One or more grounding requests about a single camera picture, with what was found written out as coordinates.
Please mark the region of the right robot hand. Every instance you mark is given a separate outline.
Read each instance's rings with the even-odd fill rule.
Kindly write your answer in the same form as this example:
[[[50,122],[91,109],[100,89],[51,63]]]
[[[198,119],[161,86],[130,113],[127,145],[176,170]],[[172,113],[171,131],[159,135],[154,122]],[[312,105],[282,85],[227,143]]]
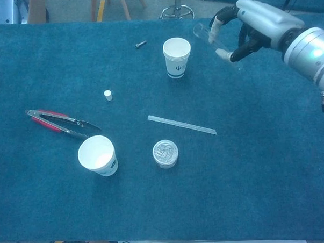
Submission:
[[[232,52],[217,50],[229,62],[239,62],[262,47],[283,51],[287,41],[305,28],[305,22],[282,9],[256,0],[238,0],[215,14],[210,22],[208,43],[215,43],[221,27],[233,19],[242,21],[238,48]]]

